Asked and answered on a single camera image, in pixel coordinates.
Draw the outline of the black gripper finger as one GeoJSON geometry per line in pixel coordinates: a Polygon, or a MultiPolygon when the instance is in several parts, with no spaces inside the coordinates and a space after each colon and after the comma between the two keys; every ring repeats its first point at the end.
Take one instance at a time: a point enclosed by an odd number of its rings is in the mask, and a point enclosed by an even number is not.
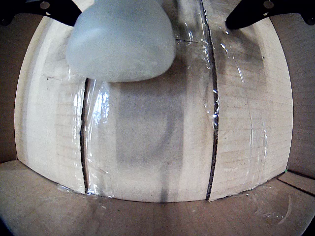
{"type": "Polygon", "coordinates": [[[50,17],[68,26],[74,26],[82,13],[71,0],[2,0],[0,24],[8,26],[15,15],[30,13],[50,17]]]}
{"type": "Polygon", "coordinates": [[[228,15],[228,29],[248,27],[270,16],[299,13],[304,22],[315,24],[315,2],[313,0],[242,0],[228,15]]]}

